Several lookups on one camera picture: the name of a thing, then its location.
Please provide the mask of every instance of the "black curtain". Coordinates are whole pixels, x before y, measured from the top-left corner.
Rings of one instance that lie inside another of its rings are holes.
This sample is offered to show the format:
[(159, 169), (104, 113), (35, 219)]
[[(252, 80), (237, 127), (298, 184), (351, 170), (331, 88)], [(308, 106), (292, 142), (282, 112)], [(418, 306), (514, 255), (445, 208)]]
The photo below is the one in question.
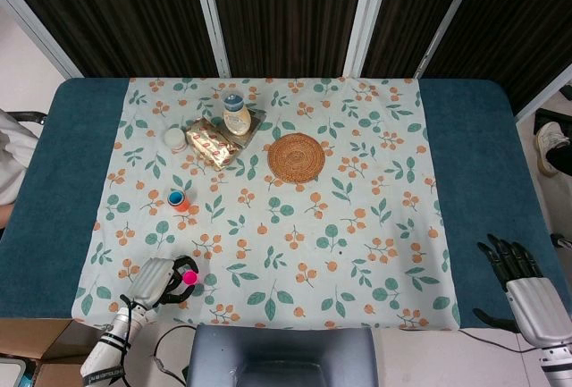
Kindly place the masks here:
[(341, 75), (357, 3), (216, 0), (232, 75)]
[(572, 0), (463, 0), (424, 77), (490, 79), (521, 110), (572, 63)]
[(86, 77), (218, 75), (199, 0), (25, 0)]
[(383, 0), (362, 74), (413, 77), (452, 1)]

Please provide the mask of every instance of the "white frame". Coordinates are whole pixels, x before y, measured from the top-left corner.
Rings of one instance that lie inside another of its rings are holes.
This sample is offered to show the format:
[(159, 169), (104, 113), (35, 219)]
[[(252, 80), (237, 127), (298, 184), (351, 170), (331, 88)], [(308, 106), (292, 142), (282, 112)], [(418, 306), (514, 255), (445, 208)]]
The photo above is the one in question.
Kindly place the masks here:
[(429, 47), (425, 51), (425, 54), (421, 58), (421, 62), (417, 66), (417, 70), (415, 71), (415, 75), (413, 76), (414, 79), (420, 79), (423, 76), (423, 73), (425, 72), (427, 65), (431, 62), (431, 59), (433, 58), (433, 55), (437, 50), (437, 47), (439, 47), (439, 44), (441, 43), (443, 36), (447, 32), (447, 29), (449, 29), (449, 25), (453, 20), (453, 18), (455, 17), (455, 13), (457, 13), (457, 9), (462, 2), (463, 0), (453, 0), (451, 2), (449, 9), (443, 16), (443, 19), (441, 20), (439, 27), (437, 28), (435, 34), (433, 35), (431, 43), (429, 43)]
[(200, 5), (203, 9), (206, 30), (208, 31), (208, 38), (210, 39), (211, 48), (213, 49), (218, 75), (221, 78), (230, 78), (231, 67), (229, 66), (229, 60), (226, 55), (223, 30), (221, 28), (221, 21), (218, 17), (216, 0), (200, 0)]
[(83, 77), (80, 69), (63, 51), (24, 0), (0, 0), (0, 6), (14, 18), (26, 35), (65, 79)]
[(515, 116), (515, 122), (521, 123), (524, 119), (540, 108), (551, 96), (572, 80), (572, 63), (561, 72), (556, 79), (551, 81), (546, 88), (541, 90), (525, 107)]
[(348, 51), (343, 66), (343, 76), (361, 76), (381, 5), (382, 0), (357, 0), (354, 24), (349, 36)]

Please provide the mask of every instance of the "white bottle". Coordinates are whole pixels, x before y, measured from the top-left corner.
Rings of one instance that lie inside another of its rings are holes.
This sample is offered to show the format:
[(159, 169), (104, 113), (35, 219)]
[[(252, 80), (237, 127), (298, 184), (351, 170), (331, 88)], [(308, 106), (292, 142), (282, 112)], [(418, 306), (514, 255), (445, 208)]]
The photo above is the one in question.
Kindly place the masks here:
[(224, 99), (224, 123), (234, 135), (244, 135), (250, 129), (250, 113), (242, 95), (233, 93)]

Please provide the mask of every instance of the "table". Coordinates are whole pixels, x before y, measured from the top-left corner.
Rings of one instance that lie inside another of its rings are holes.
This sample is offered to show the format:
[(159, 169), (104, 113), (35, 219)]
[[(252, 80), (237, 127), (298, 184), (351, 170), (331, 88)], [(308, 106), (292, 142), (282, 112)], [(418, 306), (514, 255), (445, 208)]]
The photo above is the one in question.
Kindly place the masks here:
[[(1, 317), (69, 317), (113, 148), (127, 79), (67, 80), (0, 241)], [(508, 99), (486, 80), (421, 80), (462, 327), (473, 307), (511, 317), (475, 243), (525, 243), (570, 295), (540, 212)]]

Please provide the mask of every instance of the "tablecloth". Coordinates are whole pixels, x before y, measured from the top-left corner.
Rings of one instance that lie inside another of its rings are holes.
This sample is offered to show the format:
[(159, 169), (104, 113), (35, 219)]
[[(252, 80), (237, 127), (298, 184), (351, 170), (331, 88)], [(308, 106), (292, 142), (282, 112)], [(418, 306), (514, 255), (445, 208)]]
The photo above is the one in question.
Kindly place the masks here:
[[(267, 118), (230, 168), (164, 146), (169, 127), (220, 121), (232, 87)], [(315, 182), (269, 173), (268, 145), (293, 131), (321, 142), (327, 161)], [(187, 191), (187, 213), (164, 204), (170, 189)], [(457, 327), (416, 80), (133, 80), (73, 315), (108, 323), (148, 257), (185, 253), (203, 282), (161, 319)]]

